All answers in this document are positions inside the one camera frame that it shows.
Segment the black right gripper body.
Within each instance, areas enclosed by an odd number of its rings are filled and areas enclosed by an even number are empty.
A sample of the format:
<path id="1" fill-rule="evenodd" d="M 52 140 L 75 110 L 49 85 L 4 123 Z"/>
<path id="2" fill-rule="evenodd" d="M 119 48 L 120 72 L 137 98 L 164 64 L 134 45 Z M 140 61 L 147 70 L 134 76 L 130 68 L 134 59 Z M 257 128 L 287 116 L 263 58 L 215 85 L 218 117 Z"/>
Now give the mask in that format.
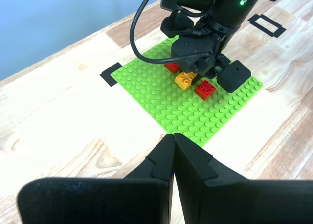
<path id="1" fill-rule="evenodd" d="M 208 54 L 196 60 L 196 71 L 201 77 L 213 78 L 229 65 L 230 60 L 222 51 L 238 29 L 223 26 L 210 16 L 201 17 L 194 28 L 200 33 L 196 37 L 195 51 Z"/>

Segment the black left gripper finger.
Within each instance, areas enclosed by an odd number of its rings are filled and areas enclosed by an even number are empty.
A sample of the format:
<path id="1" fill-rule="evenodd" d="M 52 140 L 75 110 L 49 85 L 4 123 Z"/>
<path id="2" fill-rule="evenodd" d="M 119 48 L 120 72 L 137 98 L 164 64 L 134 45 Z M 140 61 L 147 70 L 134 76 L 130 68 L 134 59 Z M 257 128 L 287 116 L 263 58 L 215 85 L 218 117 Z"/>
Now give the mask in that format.
<path id="1" fill-rule="evenodd" d="M 17 196 L 25 224 L 167 224 L 175 139 L 166 135 L 122 179 L 43 178 Z"/>
<path id="2" fill-rule="evenodd" d="M 175 133 L 175 176 L 188 224 L 310 224 L 310 180 L 250 180 Z"/>

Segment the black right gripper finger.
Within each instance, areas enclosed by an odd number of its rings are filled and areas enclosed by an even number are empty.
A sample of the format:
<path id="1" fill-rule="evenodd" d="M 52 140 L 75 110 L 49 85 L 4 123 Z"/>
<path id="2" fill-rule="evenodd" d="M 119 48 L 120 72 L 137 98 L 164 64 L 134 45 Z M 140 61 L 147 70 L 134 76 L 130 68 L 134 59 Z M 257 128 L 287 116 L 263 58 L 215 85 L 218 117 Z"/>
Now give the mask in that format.
<path id="1" fill-rule="evenodd" d="M 194 22 L 182 12 L 172 12 L 162 23 L 160 30 L 168 37 L 183 34 L 186 30 L 193 28 Z"/>
<path id="2" fill-rule="evenodd" d="M 239 60 L 236 60 L 231 64 L 220 64 L 212 67 L 206 74 L 197 74 L 191 85 L 194 85 L 203 77 L 210 80 L 216 78 L 220 87 L 228 93 L 233 93 L 251 77 L 251 71 Z"/>

